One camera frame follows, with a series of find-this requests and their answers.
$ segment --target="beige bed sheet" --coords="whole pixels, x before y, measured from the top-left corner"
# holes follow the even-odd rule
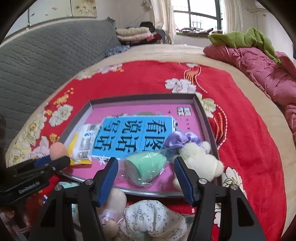
[[[92,73],[100,67],[135,60],[159,60],[203,64],[220,70],[225,70],[230,73],[236,85],[251,101],[257,113],[264,120],[269,133],[280,152],[287,195],[287,218],[284,229],[285,231],[296,214],[296,149],[288,124],[277,106],[270,99],[268,99],[265,94],[259,88],[257,88],[242,72],[229,64],[206,57],[202,50],[203,48],[187,45],[142,45],[133,47],[131,50],[123,54],[108,57],[87,68],[85,71]],[[62,89],[66,84],[67,83],[61,86],[56,92]],[[24,126],[31,122],[35,113],[40,112],[40,110],[47,105],[48,101],[55,95],[55,93],[53,93],[32,114]],[[7,156],[12,149],[12,146],[13,145],[11,144],[7,151]]]

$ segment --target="gray quilted headboard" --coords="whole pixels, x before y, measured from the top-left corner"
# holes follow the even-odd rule
[[[7,150],[34,110],[68,79],[119,46],[107,21],[75,20],[32,30],[0,48],[0,115]]]

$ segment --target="blue patterned cloth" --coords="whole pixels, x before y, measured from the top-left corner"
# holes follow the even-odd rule
[[[120,54],[125,51],[128,51],[130,48],[131,47],[129,45],[116,46],[115,48],[106,50],[105,55],[106,55],[106,57],[109,57],[112,55]]]

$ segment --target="green blanket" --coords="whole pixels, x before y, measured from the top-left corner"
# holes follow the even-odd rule
[[[275,57],[275,50],[270,40],[258,29],[249,28],[243,34],[241,32],[231,32],[228,34],[211,34],[208,36],[214,46],[227,45],[231,48],[250,48],[256,47],[265,53],[271,60],[277,64],[281,61]]]

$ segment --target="pink comforter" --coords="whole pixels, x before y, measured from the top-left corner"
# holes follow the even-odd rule
[[[282,61],[283,66],[280,66],[255,47],[235,49],[209,45],[203,52],[212,59],[236,66],[268,98],[279,104],[296,143],[296,68],[286,54],[276,52],[276,57]]]

